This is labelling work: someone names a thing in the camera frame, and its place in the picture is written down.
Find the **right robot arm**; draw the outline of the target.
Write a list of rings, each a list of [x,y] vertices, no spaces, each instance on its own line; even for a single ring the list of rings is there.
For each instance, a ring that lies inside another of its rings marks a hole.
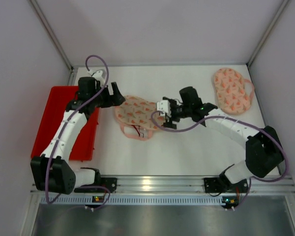
[[[202,102],[193,87],[185,87],[179,94],[182,103],[164,97],[156,104],[159,115],[165,119],[163,127],[166,130],[177,132],[176,123],[182,118],[190,118],[245,149],[245,159],[227,167],[217,178],[217,185],[222,191],[251,177],[262,179],[286,160],[276,130],[271,126],[258,128],[231,118],[216,105]]]

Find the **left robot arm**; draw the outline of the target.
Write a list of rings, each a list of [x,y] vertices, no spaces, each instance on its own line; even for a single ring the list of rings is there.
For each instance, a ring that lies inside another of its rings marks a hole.
[[[82,129],[98,108],[121,105],[125,97],[116,82],[111,83],[112,93],[107,83],[98,78],[81,77],[78,90],[65,107],[63,117],[53,138],[39,156],[32,158],[30,167],[37,190],[46,193],[71,194],[76,188],[100,183],[100,172],[95,168],[73,170],[69,156]]]

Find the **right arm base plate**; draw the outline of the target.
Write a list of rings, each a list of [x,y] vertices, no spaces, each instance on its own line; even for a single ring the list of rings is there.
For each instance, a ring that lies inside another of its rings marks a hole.
[[[206,193],[246,193],[249,183],[246,179],[237,183],[231,183],[226,177],[206,177],[204,178],[204,188]]]

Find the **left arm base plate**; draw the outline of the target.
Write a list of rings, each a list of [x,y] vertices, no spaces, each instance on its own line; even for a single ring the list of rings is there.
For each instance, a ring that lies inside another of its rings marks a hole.
[[[95,183],[83,185],[74,189],[75,193],[108,193],[107,190],[100,188],[105,187],[111,193],[116,191],[117,189],[117,181],[116,177],[100,177]]]

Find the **dark red bra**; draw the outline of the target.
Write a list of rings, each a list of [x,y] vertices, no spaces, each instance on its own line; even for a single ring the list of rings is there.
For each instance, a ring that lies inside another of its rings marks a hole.
[[[132,127],[136,130],[139,137],[143,138],[145,136],[139,125],[132,125]]]

